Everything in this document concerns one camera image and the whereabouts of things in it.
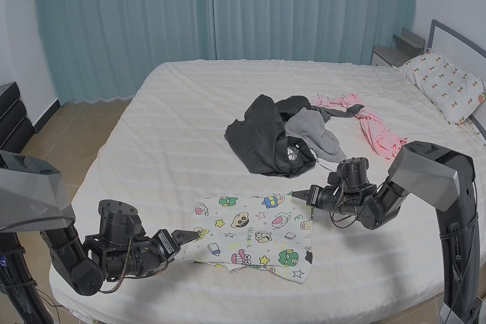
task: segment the floor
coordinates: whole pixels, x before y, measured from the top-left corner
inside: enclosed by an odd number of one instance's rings
[[[23,150],[23,154],[45,159],[64,177],[70,199],[74,197],[85,175],[95,160],[98,150],[105,144],[129,100],[112,102],[68,103],[61,107],[47,122],[39,134],[34,135]],[[25,259],[38,289],[51,298],[49,250],[39,233],[21,233],[19,239],[26,249]],[[485,295],[486,282],[482,282],[486,267],[481,269],[480,293]],[[393,315],[376,324],[435,324],[442,304],[442,294]],[[53,315],[54,308],[48,307]],[[62,324],[82,324],[65,308],[59,308]],[[22,324],[20,317],[10,304],[9,299],[0,293],[0,322],[3,324]]]

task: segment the mattress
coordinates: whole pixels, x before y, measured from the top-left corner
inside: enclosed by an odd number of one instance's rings
[[[429,141],[474,159],[479,193],[481,263],[486,258],[484,185],[486,150],[465,128],[440,112],[391,67],[282,60],[196,60],[166,63],[145,80],[98,157],[72,205],[80,236],[97,233],[98,201],[136,206],[149,236],[160,228],[187,229],[204,197],[288,193],[324,185],[316,165],[292,179],[248,173],[223,137],[235,118],[264,93],[277,101],[356,93],[401,137]],[[369,159],[368,178],[381,183],[391,161],[377,156],[356,118],[333,117],[326,126],[348,157]],[[315,211],[313,265],[304,284],[246,268],[229,273],[182,262],[159,276],[125,280],[113,294],[78,296],[50,272],[57,300],[85,320],[128,323],[369,323],[443,291],[443,267],[434,209],[410,195],[398,217],[369,231],[355,223],[340,230]],[[104,290],[113,284],[105,284]]]

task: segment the white pillow with heart pattern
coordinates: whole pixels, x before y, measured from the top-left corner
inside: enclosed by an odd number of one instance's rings
[[[438,51],[429,51],[398,68],[440,110],[449,124],[462,123],[485,98],[480,78]]]

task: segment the bed headboard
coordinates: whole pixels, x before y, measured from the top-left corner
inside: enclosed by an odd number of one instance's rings
[[[486,50],[476,43],[434,19],[430,27],[427,47],[444,53],[458,65],[482,79],[486,85]],[[486,103],[477,107],[469,117],[486,137]]]

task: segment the pile of clothes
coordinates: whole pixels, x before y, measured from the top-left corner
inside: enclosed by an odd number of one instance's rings
[[[311,105],[304,96],[274,102],[260,95],[245,112],[245,120],[235,120],[225,139],[250,173],[296,177],[311,169],[316,161],[338,163],[346,158],[339,140],[326,129],[332,116],[353,117],[362,104],[346,111]]]

